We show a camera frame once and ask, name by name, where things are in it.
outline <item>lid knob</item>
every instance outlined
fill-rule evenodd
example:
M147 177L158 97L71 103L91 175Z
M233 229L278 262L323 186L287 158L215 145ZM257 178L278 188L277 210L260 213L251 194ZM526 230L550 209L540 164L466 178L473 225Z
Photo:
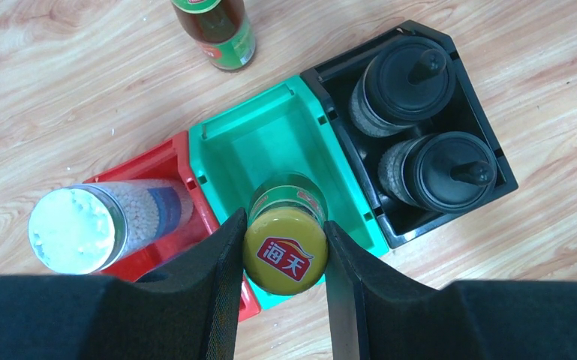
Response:
M494 169L489 163L478 160L454 166L450 171L452 179L476 186L486 186L495 178Z
M440 51L427 49L412 67L412 70L407 75L407 81L412 85L419 85L443 73L446 65L447 59Z

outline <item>green label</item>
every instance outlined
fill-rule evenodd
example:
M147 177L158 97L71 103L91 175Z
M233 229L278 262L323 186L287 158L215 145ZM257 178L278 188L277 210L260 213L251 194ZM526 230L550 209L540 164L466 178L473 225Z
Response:
M322 227L326 221L321 202L310 191L298 186L282 185L268 190L257 199L251 208L248 225L273 205L304 207Z
M220 0L171 0L180 10L190 14L201 14L212 10Z
M242 26L230 40L223 43L197 42L213 65L224 70L235 70L246 65L255 53L255 36L251 24L244 18Z

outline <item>black cup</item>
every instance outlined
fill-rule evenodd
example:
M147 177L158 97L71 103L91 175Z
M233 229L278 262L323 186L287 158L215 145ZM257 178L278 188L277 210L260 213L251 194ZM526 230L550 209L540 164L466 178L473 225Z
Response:
M350 97L350 117L370 137L388 137L438 114L452 98L452 59L438 43L399 36L377 55Z
M453 131L400 142L379 162L391 197L426 210L459 214L485 202L496 182L494 152L472 134Z

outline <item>wood grain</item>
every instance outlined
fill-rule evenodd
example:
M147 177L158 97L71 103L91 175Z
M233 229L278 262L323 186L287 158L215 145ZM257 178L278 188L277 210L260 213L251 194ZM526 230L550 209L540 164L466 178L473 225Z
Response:
M47 272L26 221L50 189L412 19L454 38L520 189L383 259L433 287L577 281L577 1L246 5L257 57L222 73L167 0L0 1L0 274ZM236 357L330 359L325 287L240 324Z

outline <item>brown liquid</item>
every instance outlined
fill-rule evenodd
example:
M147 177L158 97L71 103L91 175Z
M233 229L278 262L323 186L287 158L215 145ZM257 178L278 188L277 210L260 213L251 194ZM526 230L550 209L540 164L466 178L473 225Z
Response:
M185 31L196 41L208 44L231 39L245 18L244 0L221 0L205 13L185 13L175 5L173 8Z

